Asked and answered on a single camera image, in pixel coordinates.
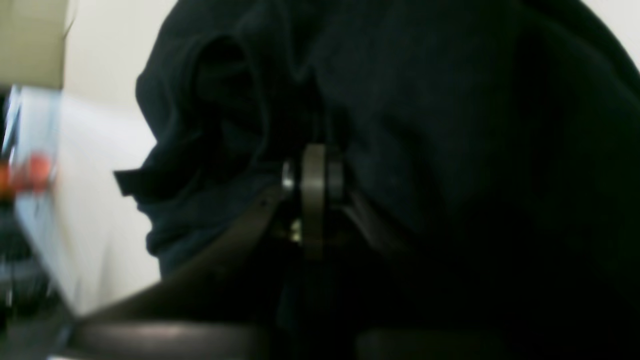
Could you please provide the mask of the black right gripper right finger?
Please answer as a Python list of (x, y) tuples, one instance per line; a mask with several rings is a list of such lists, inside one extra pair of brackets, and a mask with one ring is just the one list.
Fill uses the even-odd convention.
[(325, 212), (340, 212), (348, 218), (357, 239), (376, 255), (392, 279), (394, 289), (381, 284), (374, 289), (397, 300), (375, 314), (375, 320), (354, 340), (357, 360), (498, 360), (501, 340), (487, 330), (454, 325), (462, 308), (455, 300), (441, 300), (432, 283), (434, 271), (404, 235), (384, 221), (346, 175), (339, 150), (325, 152)]

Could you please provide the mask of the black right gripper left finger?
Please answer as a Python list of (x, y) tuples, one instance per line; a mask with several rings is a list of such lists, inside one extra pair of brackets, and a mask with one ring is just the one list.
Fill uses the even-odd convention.
[(162, 282), (80, 319), (52, 360), (272, 360), (290, 262), (325, 259), (329, 150), (310, 144), (208, 248)]

